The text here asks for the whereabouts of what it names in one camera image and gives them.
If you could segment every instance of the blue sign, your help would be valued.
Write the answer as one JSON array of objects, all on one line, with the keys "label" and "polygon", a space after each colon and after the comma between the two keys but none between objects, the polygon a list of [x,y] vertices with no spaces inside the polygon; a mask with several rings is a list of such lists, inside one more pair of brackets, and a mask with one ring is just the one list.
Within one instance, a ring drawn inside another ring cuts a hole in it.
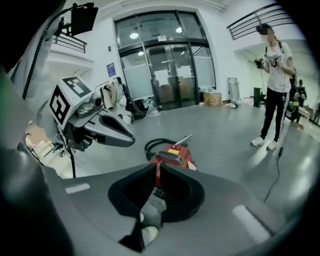
[{"label": "blue sign", "polygon": [[106,65],[106,69],[108,70],[109,77],[112,77],[116,74],[115,64],[111,63],[109,65]]}]

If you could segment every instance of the red power tool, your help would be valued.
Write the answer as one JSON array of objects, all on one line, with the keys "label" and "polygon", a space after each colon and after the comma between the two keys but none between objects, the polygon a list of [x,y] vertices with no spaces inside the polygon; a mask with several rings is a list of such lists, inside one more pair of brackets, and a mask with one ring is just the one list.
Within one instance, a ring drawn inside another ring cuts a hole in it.
[{"label": "red power tool", "polygon": [[163,150],[157,152],[149,161],[150,163],[156,164],[156,183],[158,188],[161,188],[160,181],[160,165],[162,163],[188,168],[191,170],[197,170],[194,165],[190,150],[180,144],[185,142],[191,134],[185,137],[183,140],[172,145],[165,145]]}]

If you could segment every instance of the glass door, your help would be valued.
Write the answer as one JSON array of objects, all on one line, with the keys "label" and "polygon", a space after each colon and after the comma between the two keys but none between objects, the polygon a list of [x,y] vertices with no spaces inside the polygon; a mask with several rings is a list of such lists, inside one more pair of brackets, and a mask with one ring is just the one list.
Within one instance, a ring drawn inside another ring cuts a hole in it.
[{"label": "glass door", "polygon": [[188,45],[161,45],[146,49],[155,101],[161,110],[196,103],[194,72]]}]

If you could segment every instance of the white t-shirt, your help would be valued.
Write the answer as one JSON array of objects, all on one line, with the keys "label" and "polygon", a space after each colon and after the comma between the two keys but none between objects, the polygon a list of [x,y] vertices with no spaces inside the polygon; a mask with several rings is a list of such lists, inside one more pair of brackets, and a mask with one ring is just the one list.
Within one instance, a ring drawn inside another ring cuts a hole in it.
[{"label": "white t-shirt", "polygon": [[[276,44],[272,50],[270,45],[267,46],[267,51],[264,51],[263,55],[272,56],[273,54],[281,55],[281,63],[283,67],[288,67],[288,59],[292,57],[291,50],[285,42],[281,42],[281,51],[279,43]],[[287,93],[291,89],[290,75],[284,73],[281,68],[276,68],[270,65],[269,61],[265,60],[266,65],[269,65],[269,78],[267,87],[278,93]]]}]

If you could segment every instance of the ceiling light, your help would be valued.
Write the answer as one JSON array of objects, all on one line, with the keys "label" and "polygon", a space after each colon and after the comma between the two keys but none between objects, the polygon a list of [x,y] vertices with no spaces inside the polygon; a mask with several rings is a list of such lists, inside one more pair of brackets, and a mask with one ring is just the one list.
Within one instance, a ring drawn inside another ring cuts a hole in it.
[{"label": "ceiling light", "polygon": [[138,33],[132,33],[130,34],[130,38],[131,39],[137,39],[139,37],[139,34]]}]

